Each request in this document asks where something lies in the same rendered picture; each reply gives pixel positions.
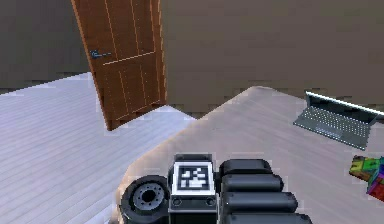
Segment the pale wooden table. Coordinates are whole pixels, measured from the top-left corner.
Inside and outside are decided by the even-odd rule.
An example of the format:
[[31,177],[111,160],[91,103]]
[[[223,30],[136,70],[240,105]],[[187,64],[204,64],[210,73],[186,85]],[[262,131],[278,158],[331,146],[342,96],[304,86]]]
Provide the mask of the pale wooden table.
[[384,124],[372,126],[367,148],[360,151],[295,126],[305,107],[294,96],[251,87],[132,162],[115,198],[120,201],[141,176],[165,175],[177,153],[210,153],[216,164],[263,158],[314,224],[384,224],[384,203],[348,174],[355,155],[384,156]]

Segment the grey open laptop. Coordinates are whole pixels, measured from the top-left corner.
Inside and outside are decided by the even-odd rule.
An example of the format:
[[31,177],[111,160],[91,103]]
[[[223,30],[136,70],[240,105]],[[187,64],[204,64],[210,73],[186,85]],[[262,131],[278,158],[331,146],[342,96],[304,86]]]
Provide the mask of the grey open laptop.
[[294,125],[366,150],[371,127],[384,120],[384,112],[306,91],[307,107]]

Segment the multicoloured cube puzzle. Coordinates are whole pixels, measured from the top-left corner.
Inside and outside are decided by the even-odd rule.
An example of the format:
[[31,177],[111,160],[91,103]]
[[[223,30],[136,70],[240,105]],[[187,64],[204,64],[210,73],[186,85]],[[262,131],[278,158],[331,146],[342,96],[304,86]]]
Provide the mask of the multicoloured cube puzzle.
[[384,157],[354,156],[349,174],[365,181],[366,193],[384,203]]

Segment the brown wooden room door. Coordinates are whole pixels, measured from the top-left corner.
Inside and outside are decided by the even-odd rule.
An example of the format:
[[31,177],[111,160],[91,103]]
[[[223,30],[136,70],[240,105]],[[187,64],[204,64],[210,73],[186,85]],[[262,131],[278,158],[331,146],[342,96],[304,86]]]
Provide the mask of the brown wooden room door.
[[[70,0],[106,129],[166,104],[161,0]],[[91,50],[109,56],[93,59]]]

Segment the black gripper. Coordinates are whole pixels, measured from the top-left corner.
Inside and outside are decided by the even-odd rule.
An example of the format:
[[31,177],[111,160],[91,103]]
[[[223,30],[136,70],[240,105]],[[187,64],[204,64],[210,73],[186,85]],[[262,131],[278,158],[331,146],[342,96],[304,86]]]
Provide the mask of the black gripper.
[[123,224],[169,224],[167,179],[146,175],[134,180],[124,191],[119,210]]

